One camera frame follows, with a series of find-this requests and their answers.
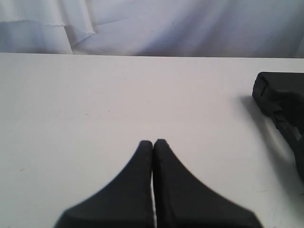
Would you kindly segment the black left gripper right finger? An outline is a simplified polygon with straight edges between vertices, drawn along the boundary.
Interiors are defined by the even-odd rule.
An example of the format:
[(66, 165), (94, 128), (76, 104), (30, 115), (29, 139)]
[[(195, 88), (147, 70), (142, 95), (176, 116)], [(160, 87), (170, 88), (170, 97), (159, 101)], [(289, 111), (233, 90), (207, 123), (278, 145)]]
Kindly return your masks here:
[(159, 228), (260, 228), (256, 215), (199, 181), (164, 139), (153, 148), (153, 190)]

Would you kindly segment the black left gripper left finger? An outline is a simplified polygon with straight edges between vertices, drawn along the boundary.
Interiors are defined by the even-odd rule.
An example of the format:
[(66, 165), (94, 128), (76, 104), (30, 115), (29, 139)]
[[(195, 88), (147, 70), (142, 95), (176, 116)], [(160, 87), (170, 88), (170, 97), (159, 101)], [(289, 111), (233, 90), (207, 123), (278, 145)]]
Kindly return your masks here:
[(103, 189), (67, 209), (57, 228), (153, 228), (153, 144), (141, 141), (127, 165)]

